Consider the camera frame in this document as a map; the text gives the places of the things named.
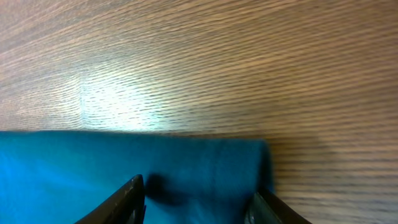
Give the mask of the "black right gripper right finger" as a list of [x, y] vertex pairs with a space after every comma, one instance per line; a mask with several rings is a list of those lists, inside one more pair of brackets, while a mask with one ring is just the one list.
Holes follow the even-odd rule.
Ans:
[[312, 224], [265, 187], [248, 203], [244, 224]]

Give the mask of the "blue polo shirt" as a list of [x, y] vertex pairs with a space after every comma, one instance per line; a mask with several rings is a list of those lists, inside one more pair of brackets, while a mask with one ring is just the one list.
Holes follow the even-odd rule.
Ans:
[[242, 223], [274, 189], [263, 140], [71, 131], [1, 133], [1, 222], [75, 223], [135, 175], [146, 223]]

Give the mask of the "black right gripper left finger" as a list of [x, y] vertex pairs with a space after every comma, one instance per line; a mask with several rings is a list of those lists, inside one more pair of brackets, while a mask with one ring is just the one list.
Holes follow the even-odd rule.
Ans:
[[145, 188], [142, 175], [135, 175], [76, 224], [143, 224]]

